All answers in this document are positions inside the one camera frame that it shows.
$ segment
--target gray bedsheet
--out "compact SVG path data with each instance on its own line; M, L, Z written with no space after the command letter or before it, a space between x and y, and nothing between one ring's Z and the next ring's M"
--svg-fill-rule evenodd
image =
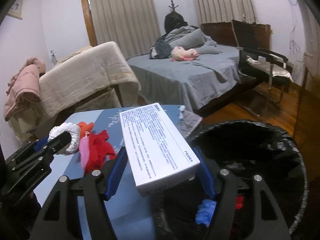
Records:
M140 81L140 95L148 104L185 105L193 111L241 83L239 51L223 45L216 48L220 54L200 55L193 61L172 62L143 55L127 62Z

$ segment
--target metal bolt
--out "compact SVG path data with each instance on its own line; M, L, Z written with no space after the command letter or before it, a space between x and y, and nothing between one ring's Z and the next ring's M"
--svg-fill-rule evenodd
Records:
M260 175L255 175L253 177L256 181L262 181L262 177Z
M61 176L61 177L59 178L59 181L60 181L60 182L66 182L67 179L68 179L67 176Z
M222 169L222 170L220 171L220 173L221 173L223 176L227 176L227 175L229 174L229 171L226 170L226 169Z
M94 170L93 172L92 172L92 175L93 176L99 176L101 174L101 171L99 171L99 170Z

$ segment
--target wall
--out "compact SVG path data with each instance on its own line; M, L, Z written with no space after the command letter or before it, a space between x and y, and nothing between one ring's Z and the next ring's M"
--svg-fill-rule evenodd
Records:
M302 60L305 51L305 33L299 5L292 6L296 19L295 41L300 47L300 53L294 55L290 50L290 32L293 30L292 11L288 0L252 0L257 20L261 24L270 24L273 29L271 35L271 49L284 56L297 65L293 80L301 84L303 76Z
M170 13L170 0L154 0L160 22L161 34L164 34L164 17ZM193 0L174 0L179 5L177 12L191 25L198 25ZM43 28L48 54L56 52L61 60L77 50L88 46L89 39L85 28L81 0L42 0Z
M41 0L24 0L22 20L6 16L0 25L0 106L5 103L5 91L10 78L28 58L37 56L50 70L51 64L42 27ZM0 142L5 158L20 148L8 123L0 118Z

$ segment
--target pink jacket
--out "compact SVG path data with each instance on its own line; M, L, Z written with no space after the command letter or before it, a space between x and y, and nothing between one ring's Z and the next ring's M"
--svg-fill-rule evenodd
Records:
M45 63L33 57L10 79L3 108L6 121L15 113L28 109L30 103L41 101L39 74L45 70Z

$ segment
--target picture frame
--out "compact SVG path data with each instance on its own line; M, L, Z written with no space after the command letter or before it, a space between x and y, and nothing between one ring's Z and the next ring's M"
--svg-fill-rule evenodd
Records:
M23 0L16 0L7 15L22 20L22 4Z

